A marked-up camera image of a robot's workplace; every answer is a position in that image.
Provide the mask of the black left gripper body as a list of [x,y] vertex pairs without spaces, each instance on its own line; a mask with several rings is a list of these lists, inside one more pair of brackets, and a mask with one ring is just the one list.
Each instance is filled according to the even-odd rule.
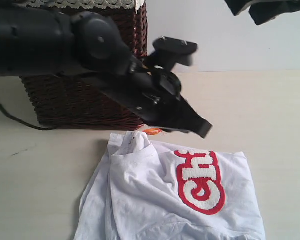
[[175,57],[132,57],[122,72],[93,73],[89,83],[146,124],[183,125],[188,103],[180,79],[172,73],[178,63]]

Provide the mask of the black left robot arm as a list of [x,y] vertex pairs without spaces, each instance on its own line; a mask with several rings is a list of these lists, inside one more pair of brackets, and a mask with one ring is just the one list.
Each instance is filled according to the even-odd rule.
[[109,17],[89,11],[68,16],[0,0],[0,77],[77,75],[149,126],[205,138],[212,124],[182,97],[172,72],[176,64],[192,64],[198,45],[160,37],[153,47],[139,60]]

